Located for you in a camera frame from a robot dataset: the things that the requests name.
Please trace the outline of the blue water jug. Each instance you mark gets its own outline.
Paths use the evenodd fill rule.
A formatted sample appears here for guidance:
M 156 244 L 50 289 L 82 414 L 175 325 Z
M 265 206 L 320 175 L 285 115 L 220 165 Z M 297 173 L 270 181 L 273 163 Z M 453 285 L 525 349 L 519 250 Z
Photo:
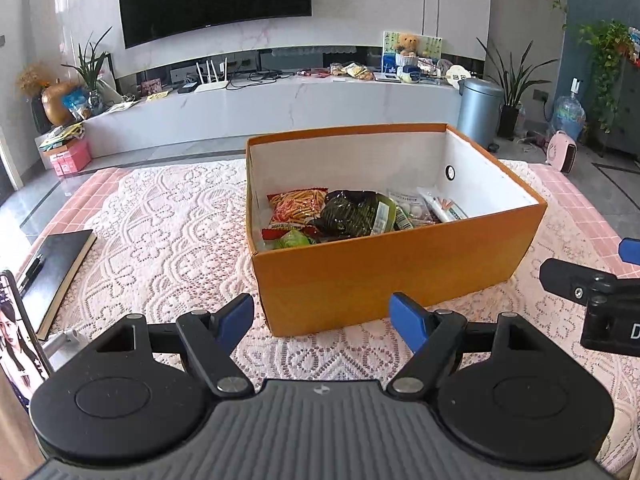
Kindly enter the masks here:
M 586 112 L 578 100 L 580 80 L 574 78 L 570 93 L 556 99 L 551 118 L 551 132 L 563 131 L 573 141 L 577 141 L 586 122 Z

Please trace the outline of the potted long-leaf plant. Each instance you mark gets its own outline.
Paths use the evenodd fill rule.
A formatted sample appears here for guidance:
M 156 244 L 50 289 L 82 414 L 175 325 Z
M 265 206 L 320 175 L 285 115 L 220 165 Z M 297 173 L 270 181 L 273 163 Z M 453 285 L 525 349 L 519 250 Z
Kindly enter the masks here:
M 509 53 L 508 58 L 504 58 L 490 40 L 483 42 L 477 38 L 476 41 L 486 54 L 486 60 L 496 71 L 495 76 L 488 75 L 488 79 L 498 84 L 503 92 L 497 136 L 512 140 L 525 91 L 540 84 L 550 84 L 549 79 L 535 78 L 534 73 L 540 68 L 558 62 L 558 59 L 550 58 L 537 64 L 527 62 L 529 52 L 534 45 L 533 40 L 529 41 L 518 63 L 514 62 L 512 53 Z

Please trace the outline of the clear quail egg pack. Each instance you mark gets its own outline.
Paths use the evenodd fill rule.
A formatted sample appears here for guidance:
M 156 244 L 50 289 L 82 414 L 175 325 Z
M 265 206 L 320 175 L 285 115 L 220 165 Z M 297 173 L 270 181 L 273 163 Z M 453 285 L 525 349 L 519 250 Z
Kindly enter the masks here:
M 396 206 L 401 206 L 414 228 L 440 223 L 419 194 L 388 190 L 387 196 L 395 202 Z

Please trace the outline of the orange cardboard box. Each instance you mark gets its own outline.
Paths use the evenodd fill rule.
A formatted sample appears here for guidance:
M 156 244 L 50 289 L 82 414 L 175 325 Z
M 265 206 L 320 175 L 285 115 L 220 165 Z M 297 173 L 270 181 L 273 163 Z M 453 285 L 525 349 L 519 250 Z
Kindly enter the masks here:
M 294 191 L 425 192 L 454 218 L 399 229 L 376 207 L 361 236 L 321 234 L 280 248 L 272 200 Z M 446 124 L 385 124 L 265 134 L 246 147 L 246 230 L 270 332 L 302 336 L 385 318 L 394 292 L 422 306 L 508 280 L 533 243 L 544 199 Z

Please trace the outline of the black notebook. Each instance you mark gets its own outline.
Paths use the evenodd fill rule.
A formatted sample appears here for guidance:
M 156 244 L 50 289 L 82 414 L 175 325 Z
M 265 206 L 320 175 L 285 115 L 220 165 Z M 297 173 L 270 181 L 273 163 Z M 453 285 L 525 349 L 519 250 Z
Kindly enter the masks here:
M 91 230 L 48 235 L 39 246 L 34 261 L 35 274 L 21 291 L 27 318 L 37 338 L 50 333 L 67 289 L 96 241 Z

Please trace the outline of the green bean snack pack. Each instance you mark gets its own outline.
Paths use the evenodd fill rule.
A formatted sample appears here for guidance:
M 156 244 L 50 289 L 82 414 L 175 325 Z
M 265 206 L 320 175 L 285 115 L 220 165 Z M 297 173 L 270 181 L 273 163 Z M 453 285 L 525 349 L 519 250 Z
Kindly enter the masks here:
M 316 244 L 313 238 L 304 235 L 298 231 L 291 231 L 282 236 L 278 240 L 270 240 L 277 249 L 306 247 Z

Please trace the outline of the black yellow snack bag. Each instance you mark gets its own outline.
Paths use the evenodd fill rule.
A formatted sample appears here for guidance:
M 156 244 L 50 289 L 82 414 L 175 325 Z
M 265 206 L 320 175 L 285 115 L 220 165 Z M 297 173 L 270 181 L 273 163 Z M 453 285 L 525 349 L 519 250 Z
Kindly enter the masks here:
M 324 237 L 355 238 L 395 229 L 395 202 L 374 191 L 329 192 L 320 217 L 309 224 Z

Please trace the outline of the pink storage box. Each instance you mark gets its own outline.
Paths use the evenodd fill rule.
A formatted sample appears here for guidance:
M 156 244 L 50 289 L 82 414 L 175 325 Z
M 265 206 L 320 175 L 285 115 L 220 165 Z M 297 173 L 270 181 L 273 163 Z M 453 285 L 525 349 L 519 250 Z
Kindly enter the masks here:
M 86 139 L 74 139 L 60 148 L 55 148 L 48 155 L 48 159 L 58 177 L 78 174 L 92 161 Z

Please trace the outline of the teddy bear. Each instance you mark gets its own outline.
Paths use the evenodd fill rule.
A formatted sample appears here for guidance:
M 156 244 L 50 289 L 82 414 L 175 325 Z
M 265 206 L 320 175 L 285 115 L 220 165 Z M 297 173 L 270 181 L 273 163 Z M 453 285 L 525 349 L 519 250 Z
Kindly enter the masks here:
M 419 38 L 413 34 L 400 34 L 398 36 L 395 52 L 406 58 L 414 58 L 418 53 Z

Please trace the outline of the orange gourd vase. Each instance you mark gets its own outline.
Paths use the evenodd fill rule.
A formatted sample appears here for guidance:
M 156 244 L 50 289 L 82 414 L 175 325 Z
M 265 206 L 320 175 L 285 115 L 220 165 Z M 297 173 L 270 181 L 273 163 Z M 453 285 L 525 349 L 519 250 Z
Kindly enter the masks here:
M 49 122 L 54 126 L 68 124 L 72 114 L 63 104 L 63 98 L 76 88 L 71 81 L 59 81 L 41 92 L 41 103 Z

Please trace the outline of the smartphone on stand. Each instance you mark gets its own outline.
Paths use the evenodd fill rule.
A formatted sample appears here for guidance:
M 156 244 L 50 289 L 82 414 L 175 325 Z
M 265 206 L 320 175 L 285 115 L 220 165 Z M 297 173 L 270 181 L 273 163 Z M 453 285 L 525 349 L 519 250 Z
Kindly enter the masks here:
M 14 275 L 1 272 L 1 367 L 18 402 L 29 411 L 37 389 L 53 374 L 26 316 Z

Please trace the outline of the green sausage snack pack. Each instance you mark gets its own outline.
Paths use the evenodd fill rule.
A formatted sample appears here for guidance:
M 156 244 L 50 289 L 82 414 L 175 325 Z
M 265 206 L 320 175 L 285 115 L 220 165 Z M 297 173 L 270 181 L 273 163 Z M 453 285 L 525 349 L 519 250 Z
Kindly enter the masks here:
M 399 205 L 396 206 L 395 229 L 397 231 L 413 229 L 413 224 L 411 223 L 409 217 Z

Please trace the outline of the climbing green plant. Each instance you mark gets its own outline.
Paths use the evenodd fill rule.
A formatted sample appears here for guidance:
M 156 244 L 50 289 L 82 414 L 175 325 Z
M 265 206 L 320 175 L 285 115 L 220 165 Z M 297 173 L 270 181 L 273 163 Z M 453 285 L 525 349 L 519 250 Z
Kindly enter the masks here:
M 634 33 L 619 20 L 602 20 L 580 26 L 579 42 L 590 47 L 591 55 L 589 130 L 594 136 L 609 134 L 618 109 L 616 88 L 624 64 L 634 64 L 637 58 Z

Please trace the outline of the pink lace tablecloth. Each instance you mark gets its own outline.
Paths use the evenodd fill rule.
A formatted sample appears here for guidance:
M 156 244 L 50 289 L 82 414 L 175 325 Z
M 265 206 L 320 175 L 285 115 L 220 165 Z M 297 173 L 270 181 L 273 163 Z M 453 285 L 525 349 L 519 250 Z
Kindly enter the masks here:
M 547 202 L 532 246 L 509 281 L 449 303 L 472 321 L 501 311 L 523 315 L 611 393 L 613 426 L 600 452 L 620 478 L 639 474 L 639 362 L 590 351 L 580 342 L 585 312 L 547 294 L 538 281 L 549 258 L 622 278 L 618 237 L 562 174 L 542 165 L 511 169 Z M 89 229 L 96 242 L 66 292 L 53 327 L 98 336 L 130 312 L 168 323 L 196 308 L 215 310 L 257 284 L 245 234 L 242 160 L 136 170 L 104 169 L 70 198 L 46 233 Z M 387 380 L 409 359 L 387 321 L 294 338 L 276 338 L 262 314 L 235 352 L 253 382 L 264 378 Z

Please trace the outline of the red noodle snack bag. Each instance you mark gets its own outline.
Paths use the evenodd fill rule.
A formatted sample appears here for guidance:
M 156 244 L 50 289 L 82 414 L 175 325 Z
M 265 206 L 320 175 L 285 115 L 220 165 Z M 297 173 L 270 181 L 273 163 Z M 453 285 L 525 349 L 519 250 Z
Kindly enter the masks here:
M 322 237 L 322 233 L 312 224 L 270 223 L 262 229 L 263 240 L 278 240 L 286 233 L 298 231 L 311 238 Z

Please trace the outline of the Mimi shrimp stick bag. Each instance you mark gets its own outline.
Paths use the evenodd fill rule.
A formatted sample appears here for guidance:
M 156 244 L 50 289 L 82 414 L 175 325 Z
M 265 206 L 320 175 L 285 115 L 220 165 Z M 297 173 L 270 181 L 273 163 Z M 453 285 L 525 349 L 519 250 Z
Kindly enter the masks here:
M 270 229 L 303 228 L 320 217 L 326 194 L 326 188 L 301 188 L 269 195 Z

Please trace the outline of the white wifi router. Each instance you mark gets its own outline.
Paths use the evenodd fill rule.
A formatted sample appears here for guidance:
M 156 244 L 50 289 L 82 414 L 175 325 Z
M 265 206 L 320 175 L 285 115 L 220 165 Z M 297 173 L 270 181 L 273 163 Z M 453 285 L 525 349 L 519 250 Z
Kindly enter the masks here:
M 219 67 L 216 67 L 213 60 L 206 60 L 204 66 L 198 63 L 196 64 L 196 72 L 198 73 L 196 93 L 221 90 L 228 87 L 228 58 L 220 62 Z

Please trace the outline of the white gluten stick pack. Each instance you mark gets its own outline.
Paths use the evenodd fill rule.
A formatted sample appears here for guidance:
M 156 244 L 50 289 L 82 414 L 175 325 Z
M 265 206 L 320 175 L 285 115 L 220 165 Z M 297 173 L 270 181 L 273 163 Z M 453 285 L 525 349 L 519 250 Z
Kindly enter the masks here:
M 417 188 L 416 190 L 440 222 L 448 223 L 469 218 L 454 200 L 441 196 L 434 188 Z

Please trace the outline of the grey metal trash bin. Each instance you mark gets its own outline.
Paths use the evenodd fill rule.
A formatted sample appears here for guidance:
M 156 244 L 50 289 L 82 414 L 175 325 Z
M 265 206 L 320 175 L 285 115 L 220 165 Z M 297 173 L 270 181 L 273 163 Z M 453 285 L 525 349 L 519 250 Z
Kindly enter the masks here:
M 459 82 L 459 93 L 457 129 L 482 148 L 489 148 L 498 130 L 502 88 L 491 81 L 466 78 Z

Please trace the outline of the pink small heater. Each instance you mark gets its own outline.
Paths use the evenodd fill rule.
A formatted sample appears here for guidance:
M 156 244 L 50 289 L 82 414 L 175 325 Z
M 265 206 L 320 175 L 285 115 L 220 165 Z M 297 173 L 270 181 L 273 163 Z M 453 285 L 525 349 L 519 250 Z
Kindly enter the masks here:
M 577 144 L 565 131 L 558 130 L 547 144 L 546 163 L 562 172 L 569 174 L 577 155 Z

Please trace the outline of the left potted plant vase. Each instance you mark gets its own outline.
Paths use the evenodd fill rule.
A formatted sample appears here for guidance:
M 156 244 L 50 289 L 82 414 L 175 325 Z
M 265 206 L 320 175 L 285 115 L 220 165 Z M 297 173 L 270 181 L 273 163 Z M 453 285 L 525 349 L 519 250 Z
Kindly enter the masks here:
M 65 68 L 74 70 L 84 82 L 88 94 L 88 105 L 91 114 L 97 115 L 105 110 L 104 97 L 99 88 L 99 79 L 105 60 L 110 56 L 106 51 L 100 51 L 102 41 L 111 32 L 109 27 L 97 40 L 89 38 L 83 47 L 78 46 L 76 64 L 62 63 Z

